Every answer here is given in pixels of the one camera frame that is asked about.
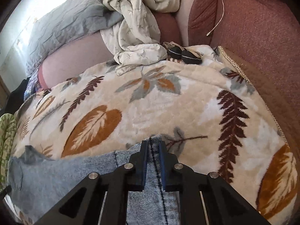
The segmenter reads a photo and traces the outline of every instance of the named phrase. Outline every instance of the couch cushion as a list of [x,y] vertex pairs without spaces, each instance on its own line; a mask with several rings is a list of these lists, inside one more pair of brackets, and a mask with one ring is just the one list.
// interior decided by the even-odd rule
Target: couch cushion
[[194,0],[181,0],[179,10],[176,13],[176,21],[180,29],[182,44],[183,46],[189,46],[188,39],[188,23],[190,11]]
[[160,43],[174,41],[182,44],[181,35],[176,19],[171,13],[157,13],[152,11],[160,30]]
[[113,55],[97,32],[67,43],[49,55],[39,67],[38,79],[43,89],[52,88],[110,59]]
[[[211,47],[223,45],[258,68],[300,117],[300,25],[278,0],[224,0]],[[217,19],[222,15],[218,0]]]
[[218,0],[194,0],[188,18],[188,44],[209,45],[212,39],[206,34],[215,25]]

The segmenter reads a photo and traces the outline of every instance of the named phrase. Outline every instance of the white cable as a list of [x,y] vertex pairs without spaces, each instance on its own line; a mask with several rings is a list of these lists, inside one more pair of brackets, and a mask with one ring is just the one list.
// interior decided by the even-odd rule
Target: white cable
[[223,4],[223,14],[222,14],[222,17],[221,17],[221,19],[218,21],[218,23],[216,24],[216,26],[213,27],[213,29],[212,29],[211,31],[209,31],[209,32],[206,34],[206,36],[209,36],[209,35],[210,35],[210,33],[218,26],[218,24],[221,22],[221,20],[222,20],[222,18],[223,18],[223,16],[224,16],[224,2],[223,2],[223,0],[221,0],[221,1],[222,1],[222,4]]

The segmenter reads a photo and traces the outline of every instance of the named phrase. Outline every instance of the gold trim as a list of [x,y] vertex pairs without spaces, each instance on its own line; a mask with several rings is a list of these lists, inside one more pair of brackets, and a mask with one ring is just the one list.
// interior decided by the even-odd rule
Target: gold trim
[[262,98],[262,96],[260,95],[260,93],[258,92],[258,90],[256,89],[256,87],[252,84],[252,82],[250,81],[250,79],[247,77],[247,75],[244,73],[244,71],[240,68],[240,66],[230,57],[227,55],[227,53],[224,51],[223,47],[222,46],[218,46],[217,49],[220,51],[220,53],[225,57],[225,59],[230,62],[230,64],[237,70],[237,72],[251,85],[255,88],[255,90],[257,91],[257,93],[259,94],[260,98],[263,100],[265,106],[267,107],[268,111],[271,113],[281,135],[283,136],[284,138],[284,141],[286,144],[287,143],[287,139],[285,138],[285,135],[279,125],[279,123],[277,122],[276,118],[274,117],[273,113],[270,111],[268,105],[266,104],[265,100]]

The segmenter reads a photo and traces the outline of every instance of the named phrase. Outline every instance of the screw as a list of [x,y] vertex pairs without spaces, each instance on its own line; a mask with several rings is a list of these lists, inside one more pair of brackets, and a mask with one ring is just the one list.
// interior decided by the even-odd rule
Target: screw
[[89,179],[96,179],[98,177],[98,173],[96,172],[91,172],[89,175],[88,175]]
[[174,168],[180,170],[180,169],[183,169],[183,165],[181,163],[176,163],[174,165]]
[[131,169],[131,168],[133,168],[133,164],[132,164],[132,163],[126,163],[126,164],[124,165],[124,168],[125,168],[125,169]]
[[219,176],[219,174],[218,174],[217,172],[210,172],[210,173],[209,173],[209,176],[210,176],[212,179],[216,179],[216,178]]

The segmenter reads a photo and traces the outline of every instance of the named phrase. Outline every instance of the gray comforter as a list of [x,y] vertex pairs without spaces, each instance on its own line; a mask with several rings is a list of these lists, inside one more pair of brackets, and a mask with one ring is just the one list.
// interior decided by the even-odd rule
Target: gray comforter
[[34,24],[28,45],[27,76],[64,44],[110,28],[121,20],[122,14],[108,10],[102,0],[67,0]]

